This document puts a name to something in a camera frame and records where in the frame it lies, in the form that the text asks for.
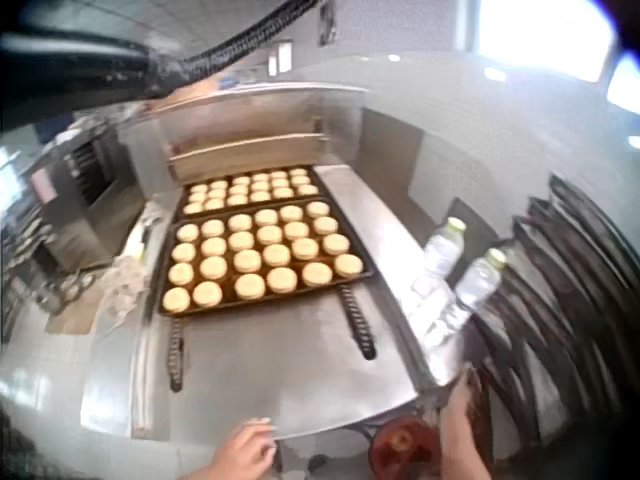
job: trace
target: bottle cap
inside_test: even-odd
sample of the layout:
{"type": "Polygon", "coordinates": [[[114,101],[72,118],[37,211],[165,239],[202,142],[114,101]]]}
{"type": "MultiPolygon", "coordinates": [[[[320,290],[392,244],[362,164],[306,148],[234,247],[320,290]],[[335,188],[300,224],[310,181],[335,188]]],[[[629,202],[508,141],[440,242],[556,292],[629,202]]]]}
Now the bottle cap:
{"type": "Polygon", "coordinates": [[[456,217],[447,218],[447,227],[454,232],[460,233],[464,233],[464,231],[467,229],[467,225],[462,220],[456,217]]]}
{"type": "Polygon", "coordinates": [[[487,259],[487,262],[489,262],[489,265],[498,270],[502,270],[504,268],[504,264],[507,263],[507,256],[497,248],[490,248],[487,250],[485,258],[487,259]]]}

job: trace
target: tiled wall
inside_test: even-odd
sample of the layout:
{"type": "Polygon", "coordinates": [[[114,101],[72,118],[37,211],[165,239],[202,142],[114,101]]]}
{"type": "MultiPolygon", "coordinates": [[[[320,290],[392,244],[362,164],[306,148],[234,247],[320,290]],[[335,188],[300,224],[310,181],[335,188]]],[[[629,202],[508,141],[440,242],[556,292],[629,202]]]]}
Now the tiled wall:
{"type": "Polygon", "coordinates": [[[318,47],[318,12],[312,10],[282,32],[293,39],[295,68],[348,55],[411,50],[451,50],[456,0],[338,0],[337,38],[318,47]]]}
{"type": "MultiPolygon", "coordinates": [[[[436,222],[460,197],[499,234],[546,197],[555,171],[583,188],[640,249],[640,152],[627,143],[639,117],[606,100],[597,84],[550,72],[484,76],[486,59],[457,52],[339,58],[293,77],[370,89],[372,110],[425,132],[409,194],[436,222]]],[[[389,158],[393,168],[393,158],[389,158]]]]}

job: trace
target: fluorescent light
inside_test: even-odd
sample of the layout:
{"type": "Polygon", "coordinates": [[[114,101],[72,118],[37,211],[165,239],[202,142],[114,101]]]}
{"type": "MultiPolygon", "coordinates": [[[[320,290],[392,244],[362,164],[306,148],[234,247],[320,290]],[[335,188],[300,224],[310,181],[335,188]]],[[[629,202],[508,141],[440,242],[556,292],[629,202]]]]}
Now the fluorescent light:
{"type": "Polygon", "coordinates": [[[637,148],[638,150],[640,150],[640,137],[638,136],[627,137],[627,141],[629,142],[629,145],[631,145],[633,148],[637,148]]]}
{"type": "Polygon", "coordinates": [[[285,73],[291,70],[292,67],[292,44],[291,42],[284,42],[278,45],[278,64],[280,65],[280,73],[285,73]]]}
{"type": "Polygon", "coordinates": [[[484,69],[484,76],[489,80],[495,80],[496,82],[505,82],[507,80],[507,74],[497,68],[487,67],[484,69]]]}
{"type": "Polygon", "coordinates": [[[269,55],[269,76],[275,77],[278,74],[278,59],[275,54],[269,55]]]}

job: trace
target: metal counter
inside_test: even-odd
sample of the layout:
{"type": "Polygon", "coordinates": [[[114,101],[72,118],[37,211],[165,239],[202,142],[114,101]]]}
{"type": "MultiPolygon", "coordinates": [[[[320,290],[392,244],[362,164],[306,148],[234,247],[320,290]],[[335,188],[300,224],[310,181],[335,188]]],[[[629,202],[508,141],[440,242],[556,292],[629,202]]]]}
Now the metal counter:
{"type": "MultiPolygon", "coordinates": [[[[184,387],[171,393],[166,369],[171,321],[155,305],[144,318],[140,305],[128,327],[96,339],[84,426],[215,446],[238,422],[270,417],[277,438],[290,438],[387,412],[432,385],[396,300],[421,268],[420,247],[350,167],[316,171],[381,272],[353,288],[375,336],[377,358],[367,361],[358,350],[337,293],[317,292],[189,318],[184,387]]],[[[169,218],[152,232],[149,267],[169,218]]],[[[107,322],[98,319],[98,332],[107,322]]]]}
{"type": "MultiPolygon", "coordinates": [[[[164,216],[151,228],[144,264],[152,271],[158,261],[164,237],[181,192],[174,191],[154,196],[165,211],[164,216]]],[[[137,243],[143,232],[138,220],[129,234],[123,253],[128,245],[137,243]]],[[[144,305],[148,294],[140,296],[137,306],[127,315],[124,325],[112,330],[114,319],[106,312],[96,313],[94,340],[90,364],[85,381],[80,422],[82,426],[118,436],[131,435],[132,385],[136,368],[144,322],[144,305]]]]}

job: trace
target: black cable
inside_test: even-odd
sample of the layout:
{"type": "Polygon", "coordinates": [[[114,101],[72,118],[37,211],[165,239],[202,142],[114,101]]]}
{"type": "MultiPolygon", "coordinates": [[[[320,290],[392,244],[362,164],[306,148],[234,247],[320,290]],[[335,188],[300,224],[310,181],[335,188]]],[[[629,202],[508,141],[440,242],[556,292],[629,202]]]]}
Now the black cable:
{"type": "Polygon", "coordinates": [[[221,45],[186,59],[87,33],[24,26],[3,31],[0,128],[6,131],[75,110],[165,97],[237,62],[317,3],[287,1],[221,45]]]}
{"type": "Polygon", "coordinates": [[[318,4],[318,0],[290,0],[258,23],[215,48],[186,58],[183,62],[190,81],[197,82],[224,70],[245,57],[318,4]]]}

